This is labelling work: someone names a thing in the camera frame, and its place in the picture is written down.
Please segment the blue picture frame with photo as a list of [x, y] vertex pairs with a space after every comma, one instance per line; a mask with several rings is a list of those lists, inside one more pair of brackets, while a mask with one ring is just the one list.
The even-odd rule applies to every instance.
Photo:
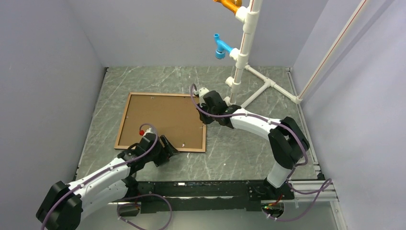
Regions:
[[152, 124], [180, 152], [206, 151], [206, 125], [188, 94], [129, 93], [114, 148], [123, 150], [138, 142], [145, 123]]

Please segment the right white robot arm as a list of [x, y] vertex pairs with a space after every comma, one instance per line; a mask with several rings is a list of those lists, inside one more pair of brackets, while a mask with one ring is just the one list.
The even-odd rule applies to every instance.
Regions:
[[190, 95], [199, 99], [195, 106], [204, 124], [216, 121], [269, 141], [275, 163], [266, 177], [264, 194], [270, 199], [277, 198], [282, 193], [282, 185], [300, 165], [299, 160], [308, 160], [310, 144], [296, 121], [288, 116], [284, 119], [268, 118], [235, 104], [227, 105], [218, 92], [196, 89], [195, 85], [191, 86]]

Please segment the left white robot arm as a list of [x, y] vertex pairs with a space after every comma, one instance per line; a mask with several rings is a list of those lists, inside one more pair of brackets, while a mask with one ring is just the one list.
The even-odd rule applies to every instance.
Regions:
[[92, 174], [51, 186], [36, 218], [43, 230], [75, 230], [80, 222], [110, 202], [132, 201], [141, 195], [134, 175], [153, 162], [160, 166], [179, 151], [164, 136], [146, 132], [138, 143], [121, 151], [116, 158]]

